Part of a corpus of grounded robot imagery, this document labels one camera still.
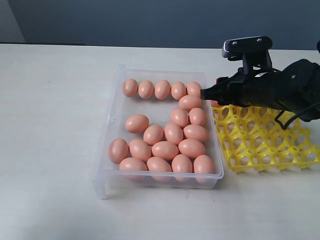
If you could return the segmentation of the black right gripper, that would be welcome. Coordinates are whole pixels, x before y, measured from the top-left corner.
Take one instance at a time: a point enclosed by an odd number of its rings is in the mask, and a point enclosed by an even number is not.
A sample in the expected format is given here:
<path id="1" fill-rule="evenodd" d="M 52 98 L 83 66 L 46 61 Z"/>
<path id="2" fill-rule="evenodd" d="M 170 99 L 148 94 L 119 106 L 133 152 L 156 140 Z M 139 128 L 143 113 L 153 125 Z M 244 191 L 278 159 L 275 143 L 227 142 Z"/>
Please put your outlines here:
<path id="1" fill-rule="evenodd" d="M 253 70 L 237 72 L 226 83 L 201 89 L 202 100 L 215 100 L 219 105 L 266 107 L 295 114 L 305 111 L 303 118 L 320 116 L 320 66 L 300 59 L 282 71 Z"/>

